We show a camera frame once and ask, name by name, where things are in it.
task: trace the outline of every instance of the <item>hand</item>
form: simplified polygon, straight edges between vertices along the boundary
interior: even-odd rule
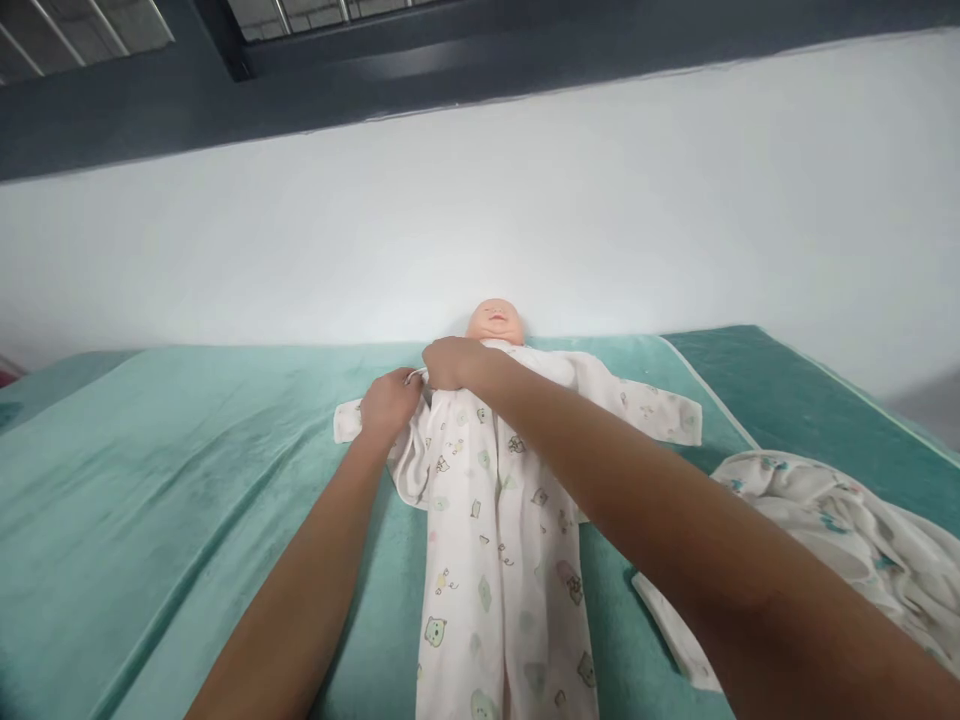
[[[459,390],[469,384],[470,374],[491,352],[479,340],[448,337],[435,340],[423,351],[430,371],[430,384],[437,390]]]
[[[414,375],[409,385],[403,384],[412,372],[413,368],[397,368],[373,381],[360,401],[362,433],[388,443],[396,440],[420,402],[423,378]]]

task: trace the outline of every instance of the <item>teal mat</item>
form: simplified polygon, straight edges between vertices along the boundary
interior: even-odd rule
[[[660,339],[534,344],[700,402],[704,447],[684,454],[704,470],[751,447]],[[420,349],[153,350],[0,391],[22,405],[0,435],[0,715],[182,717],[345,451],[334,408]],[[315,716],[413,716],[425,524],[384,475]],[[592,527],[582,538],[601,712],[730,717],[673,669],[629,564]]]
[[[880,414],[862,393],[758,327],[667,339],[760,447],[832,465],[960,537],[960,468],[939,443]]]

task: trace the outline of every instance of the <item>window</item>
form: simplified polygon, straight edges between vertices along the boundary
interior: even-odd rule
[[[3,181],[960,25],[960,5],[0,0],[0,22]]]
[[[230,0],[246,42],[347,25],[433,0]]]
[[[0,4],[0,82],[40,78],[172,41],[153,0],[7,0]]]

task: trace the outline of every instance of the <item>forearm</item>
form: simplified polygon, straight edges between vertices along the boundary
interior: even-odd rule
[[[673,603],[743,717],[769,715],[777,703],[782,712],[788,698],[808,714],[880,682],[888,693],[926,684],[918,701],[936,696],[928,707],[940,707],[943,693],[956,697],[949,676],[906,635],[680,456],[503,353],[485,354],[465,385]],[[812,691],[797,694],[804,686]]]
[[[240,619],[188,720],[306,715],[350,608],[390,441],[361,433],[353,442]]]

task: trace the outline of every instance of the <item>white blanket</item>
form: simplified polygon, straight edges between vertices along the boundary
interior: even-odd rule
[[[725,460],[711,476],[786,530],[960,677],[960,541],[839,470],[788,453]],[[703,649],[646,578],[634,588],[695,687],[722,691]]]

